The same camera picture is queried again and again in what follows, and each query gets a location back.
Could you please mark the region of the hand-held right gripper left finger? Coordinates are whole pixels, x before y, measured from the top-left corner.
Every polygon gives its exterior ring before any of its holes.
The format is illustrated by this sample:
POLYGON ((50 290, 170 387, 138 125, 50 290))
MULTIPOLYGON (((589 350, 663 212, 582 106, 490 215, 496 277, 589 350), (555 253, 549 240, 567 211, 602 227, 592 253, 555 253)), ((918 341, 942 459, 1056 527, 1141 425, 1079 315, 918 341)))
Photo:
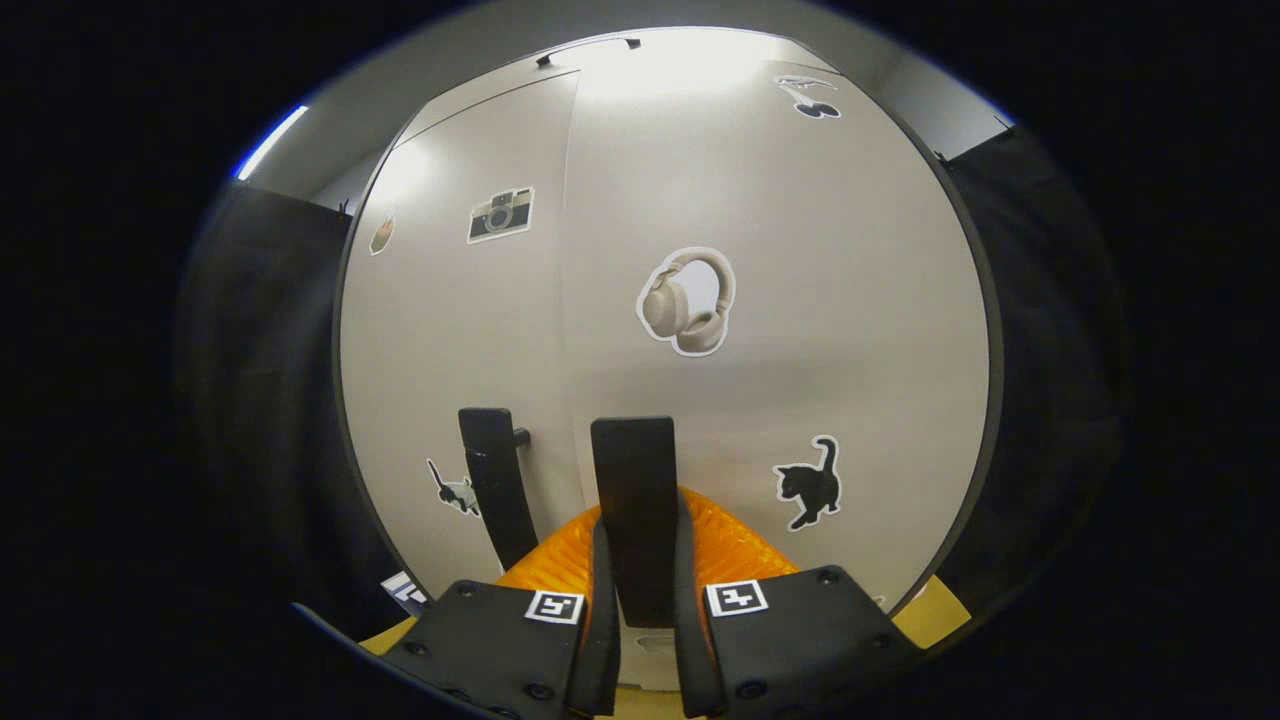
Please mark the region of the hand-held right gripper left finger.
POLYGON ((467 719, 594 719, 614 712, 620 644, 609 541, 593 507, 495 582, 452 584, 383 662, 467 719))

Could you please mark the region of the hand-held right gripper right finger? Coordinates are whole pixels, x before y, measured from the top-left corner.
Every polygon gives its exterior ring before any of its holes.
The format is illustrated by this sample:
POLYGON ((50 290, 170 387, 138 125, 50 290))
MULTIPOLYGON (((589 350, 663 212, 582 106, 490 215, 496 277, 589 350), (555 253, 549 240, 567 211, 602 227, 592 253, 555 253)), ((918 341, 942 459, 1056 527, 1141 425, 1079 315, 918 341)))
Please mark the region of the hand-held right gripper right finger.
POLYGON ((837 565, 783 571, 682 489, 673 556, 675 655, 687 717, 850 719, 925 651, 837 565))

